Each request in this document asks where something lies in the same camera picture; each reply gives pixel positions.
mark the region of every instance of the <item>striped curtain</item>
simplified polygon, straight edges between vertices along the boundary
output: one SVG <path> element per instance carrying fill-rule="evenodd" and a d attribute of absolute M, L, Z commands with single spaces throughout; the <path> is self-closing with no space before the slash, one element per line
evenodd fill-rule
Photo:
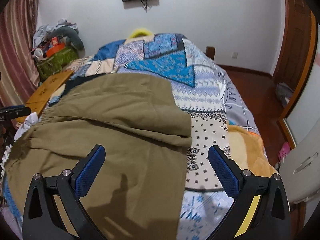
<path fill-rule="evenodd" d="M 31 58 L 38 0 L 10 0 L 0 14 L 0 101 L 2 106 L 25 103 L 38 86 Z"/>

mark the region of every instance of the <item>pink slipper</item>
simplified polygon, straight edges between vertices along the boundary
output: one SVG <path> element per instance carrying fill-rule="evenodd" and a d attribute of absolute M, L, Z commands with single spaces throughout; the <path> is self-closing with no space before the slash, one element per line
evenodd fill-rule
<path fill-rule="evenodd" d="M 290 152 L 290 146 L 288 142 L 285 142 L 281 148 L 281 150 L 278 153 L 278 159 L 280 161 L 283 160 L 284 157 L 286 157 Z"/>

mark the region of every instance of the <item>yellow handle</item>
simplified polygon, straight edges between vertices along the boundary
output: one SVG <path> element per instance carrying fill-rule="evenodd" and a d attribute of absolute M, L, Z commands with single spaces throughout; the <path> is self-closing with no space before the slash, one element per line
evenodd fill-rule
<path fill-rule="evenodd" d="M 129 36 L 129 39 L 138 38 L 142 36 L 149 36 L 149 35 L 153 35 L 153 33 L 147 29 L 140 28 L 140 29 L 134 30 L 133 33 L 131 33 L 131 35 Z"/>

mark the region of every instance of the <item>baseboard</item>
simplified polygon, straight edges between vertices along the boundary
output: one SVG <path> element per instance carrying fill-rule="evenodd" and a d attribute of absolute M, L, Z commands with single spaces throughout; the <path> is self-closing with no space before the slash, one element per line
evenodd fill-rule
<path fill-rule="evenodd" d="M 254 69 L 227 66 L 227 65 L 219 65 L 219 66 L 222 67 L 226 71 L 231 70 L 231 71 L 238 71 L 238 72 L 246 72 L 246 73 L 252 73 L 252 74 L 256 74 L 256 75 L 260 75 L 260 76 L 266 76 L 270 79 L 272 78 L 272 75 L 270 73 L 265 73 L 265 72 L 254 70 Z"/>
<path fill-rule="evenodd" d="M 296 144 L 294 142 L 294 139 L 292 138 L 291 132 L 288 129 L 288 126 L 283 118 L 278 119 L 281 131 L 285 138 L 287 139 L 289 146 L 291 149 L 294 149 L 296 147 Z"/>

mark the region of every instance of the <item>wooden board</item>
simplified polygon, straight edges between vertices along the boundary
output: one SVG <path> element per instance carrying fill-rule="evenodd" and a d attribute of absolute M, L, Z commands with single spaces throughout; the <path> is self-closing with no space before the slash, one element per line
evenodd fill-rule
<path fill-rule="evenodd" d="M 63 85 L 72 74 L 72 70 L 67 70 L 48 77 L 46 81 L 44 81 L 44 83 L 32 94 L 29 100 L 25 103 L 25 106 L 30 107 L 32 113 L 37 112 L 38 116 L 40 116 L 52 93 Z M 20 123 L 23 123 L 25 119 L 26 116 L 16 118 L 17 122 Z"/>

